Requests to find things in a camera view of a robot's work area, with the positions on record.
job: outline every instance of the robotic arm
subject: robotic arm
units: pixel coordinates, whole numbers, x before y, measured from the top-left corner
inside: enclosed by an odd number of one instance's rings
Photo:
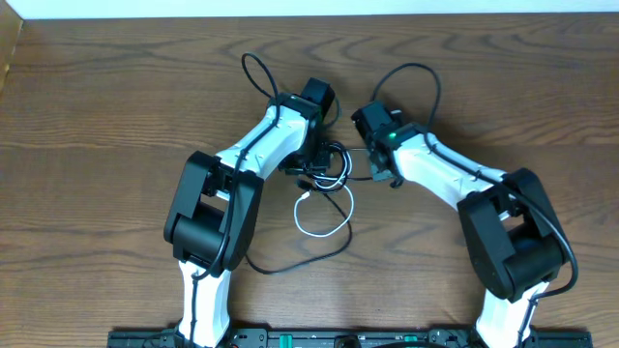
[[[481,341],[493,348],[512,348],[523,322],[525,340],[533,314],[527,313],[529,301],[557,277],[566,255],[541,217],[460,167],[526,194],[559,226],[537,176],[524,168],[508,174],[482,166],[447,148],[424,127],[404,125],[399,111],[389,111],[379,101],[359,109],[352,120],[371,162],[396,177],[393,188],[403,181],[417,183],[458,211],[471,263],[486,287],[484,309],[475,326]],[[511,231],[501,222],[520,216],[523,223]]]
[[[185,283],[185,314],[178,332],[181,339],[190,338],[194,321],[195,344],[216,347],[220,342],[230,322],[230,272],[249,248],[264,181],[276,168],[292,173],[324,171],[329,158],[325,162],[320,156],[320,131],[334,97],[329,84],[312,78],[300,96],[278,96],[280,116],[274,127],[270,128],[276,122],[278,106],[269,105],[262,121],[231,148],[214,157],[198,151],[188,159],[163,233],[173,244]],[[233,180],[241,150],[250,144]],[[225,212],[203,200],[218,197],[229,201],[231,191],[235,192],[235,203]],[[221,262],[214,264],[224,242],[228,214],[232,214],[229,240]],[[195,290],[192,276],[207,270],[209,275]]]

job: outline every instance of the black mounting plate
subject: black mounting plate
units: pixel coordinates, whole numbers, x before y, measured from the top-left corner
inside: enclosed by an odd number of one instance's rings
[[[471,329],[434,328],[410,332],[353,332],[353,331],[268,331],[265,329],[230,329],[218,348],[336,348],[343,337],[357,337],[361,348],[410,341],[430,342],[450,348],[482,347],[471,341]],[[107,348],[183,347],[175,329],[162,332],[110,332]],[[524,348],[593,348],[587,332],[545,332],[531,330]]]

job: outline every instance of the green connector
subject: green connector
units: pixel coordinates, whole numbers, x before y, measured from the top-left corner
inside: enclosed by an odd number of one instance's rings
[[[417,336],[405,336],[404,342],[417,342]]]
[[[280,348],[292,348],[292,334],[280,335]]]

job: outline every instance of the white wall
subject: white wall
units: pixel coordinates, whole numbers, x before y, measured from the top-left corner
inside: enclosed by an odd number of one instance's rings
[[[619,0],[7,0],[24,19],[619,12]]]

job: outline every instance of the wooden table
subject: wooden table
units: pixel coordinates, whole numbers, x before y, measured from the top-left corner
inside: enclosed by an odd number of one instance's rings
[[[586,327],[597,347],[618,346],[618,23],[619,14],[28,21],[0,103],[0,344],[101,347],[109,330],[182,316],[163,222],[187,157],[232,145],[263,116],[266,100],[240,67],[251,50],[282,90],[300,92],[311,76],[332,82],[344,114],[333,137],[350,147],[362,142],[348,117],[385,72],[408,61],[436,68],[439,138],[481,163],[534,170],[575,249],[578,285],[543,301],[535,324]],[[381,98],[424,122],[433,85],[406,72]],[[263,193],[250,255],[265,267],[345,235],[299,233],[292,182],[276,174]],[[281,276],[244,262],[232,318],[297,328],[473,323],[484,289],[457,214],[412,184],[351,187],[350,249]],[[339,221],[320,197],[302,211],[308,228]],[[552,286],[569,275],[566,266]]]

